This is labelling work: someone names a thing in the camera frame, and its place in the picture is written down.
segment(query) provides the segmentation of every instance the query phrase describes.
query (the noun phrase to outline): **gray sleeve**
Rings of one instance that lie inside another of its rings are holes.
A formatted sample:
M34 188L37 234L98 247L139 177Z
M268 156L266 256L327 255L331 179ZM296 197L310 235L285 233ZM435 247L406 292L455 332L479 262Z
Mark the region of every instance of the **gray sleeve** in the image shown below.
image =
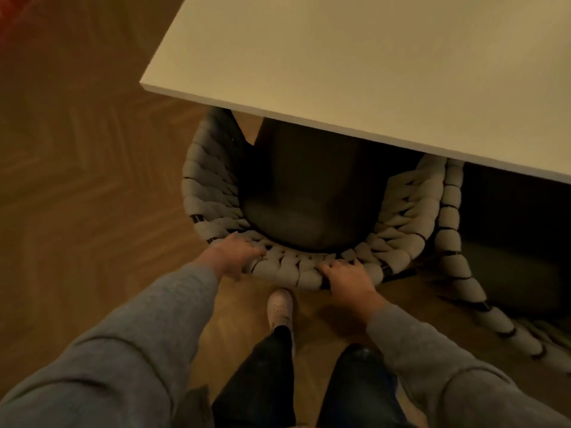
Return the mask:
M380 309L367 332L431 427L571 427L503 372L398 306Z
M204 266L158 279L8 392L0 426L169 426L217 291Z

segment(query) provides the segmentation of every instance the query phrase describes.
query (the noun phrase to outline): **white table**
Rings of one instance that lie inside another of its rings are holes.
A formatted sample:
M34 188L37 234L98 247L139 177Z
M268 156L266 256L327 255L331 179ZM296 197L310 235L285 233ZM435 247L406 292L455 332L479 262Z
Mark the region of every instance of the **white table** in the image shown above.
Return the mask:
M571 183L571 0L186 0L141 84Z

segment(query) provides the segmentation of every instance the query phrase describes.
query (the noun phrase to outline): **leg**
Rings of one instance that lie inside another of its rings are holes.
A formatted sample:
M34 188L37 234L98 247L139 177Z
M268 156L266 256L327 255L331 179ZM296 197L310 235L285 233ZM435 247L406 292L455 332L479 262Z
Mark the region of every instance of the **leg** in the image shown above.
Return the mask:
M341 353L325 392L319 428L409 427L396 400L396 377L380 354L360 344Z
M268 301L269 317L275 314L276 302L283 307L286 297L283 293L277 297L275 294ZM270 325L272 333L253 348L212 404L216 428L296 425L291 314L277 320L270 317Z

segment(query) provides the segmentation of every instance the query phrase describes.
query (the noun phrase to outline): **white sneaker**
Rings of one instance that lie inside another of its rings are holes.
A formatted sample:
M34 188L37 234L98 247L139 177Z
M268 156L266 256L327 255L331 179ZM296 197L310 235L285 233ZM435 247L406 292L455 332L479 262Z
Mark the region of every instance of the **white sneaker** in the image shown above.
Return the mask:
M278 326L286 326L291 333L291 354L295 355L294 340L294 298L286 289L274 291L268 299L268 321L269 328L273 332Z

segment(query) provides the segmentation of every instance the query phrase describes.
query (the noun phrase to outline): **herringbone parquet floor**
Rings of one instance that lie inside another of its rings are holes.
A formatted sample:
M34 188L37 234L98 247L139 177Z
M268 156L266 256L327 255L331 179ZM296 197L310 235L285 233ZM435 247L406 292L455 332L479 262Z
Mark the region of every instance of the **herringbone parquet floor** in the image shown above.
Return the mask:
M181 2L39 0L1 39L0 396L205 247L179 194L205 107L138 84ZM237 118L254 138L260 120ZM267 333L270 290L224 281L193 385L208 383L216 396ZM382 291L571 415L569 379L476 327L419 279ZM298 296L295 404L299 420L314 423L337 356L366 338L328 295Z

